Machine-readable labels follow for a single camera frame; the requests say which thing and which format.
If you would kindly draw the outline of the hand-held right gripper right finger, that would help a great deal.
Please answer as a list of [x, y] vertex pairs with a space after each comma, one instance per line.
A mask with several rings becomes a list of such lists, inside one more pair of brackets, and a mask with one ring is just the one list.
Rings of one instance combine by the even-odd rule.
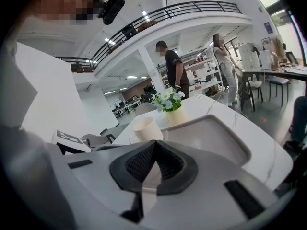
[[261, 208], [278, 201], [277, 195], [239, 165], [218, 154], [164, 141], [164, 145], [192, 157], [198, 174], [183, 192], [158, 196], [142, 219], [143, 227], [153, 230], [224, 230], [248, 221], [247, 215], [225, 187], [237, 181]]

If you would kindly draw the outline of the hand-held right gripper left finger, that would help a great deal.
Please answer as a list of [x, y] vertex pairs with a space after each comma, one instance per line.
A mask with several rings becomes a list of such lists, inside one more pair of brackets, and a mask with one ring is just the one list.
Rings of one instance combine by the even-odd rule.
[[139, 214], [141, 194], [122, 190], [109, 171], [119, 156], [149, 145], [141, 142], [63, 156], [56, 145], [46, 144], [45, 178], [51, 187], [46, 221], [61, 230], [155, 230], [143, 220], [130, 220]]

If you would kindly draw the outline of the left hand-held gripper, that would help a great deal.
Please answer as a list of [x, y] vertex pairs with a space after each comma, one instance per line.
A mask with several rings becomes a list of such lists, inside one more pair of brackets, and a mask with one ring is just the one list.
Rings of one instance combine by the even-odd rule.
[[97, 136], [92, 134], [87, 134], [79, 138], [56, 130], [56, 145], [59, 146], [63, 155], [66, 153], [77, 154], [108, 150], [121, 146], [112, 144], [111, 138], [114, 138], [114, 136]]

